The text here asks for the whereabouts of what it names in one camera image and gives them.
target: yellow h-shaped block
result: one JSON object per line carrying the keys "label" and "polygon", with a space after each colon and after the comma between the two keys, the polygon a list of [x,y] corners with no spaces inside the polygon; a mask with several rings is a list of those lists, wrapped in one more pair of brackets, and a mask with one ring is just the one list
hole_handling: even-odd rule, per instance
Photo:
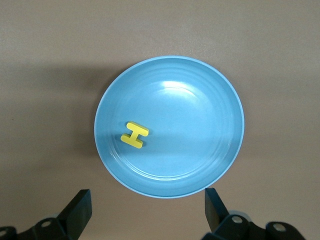
{"label": "yellow h-shaped block", "polygon": [[142,135],[144,137],[148,136],[149,130],[145,128],[144,126],[141,126],[133,121],[129,121],[126,124],[126,127],[132,131],[132,134],[122,134],[121,141],[129,144],[131,146],[134,146],[137,149],[142,148],[143,142],[138,139],[139,135]]}

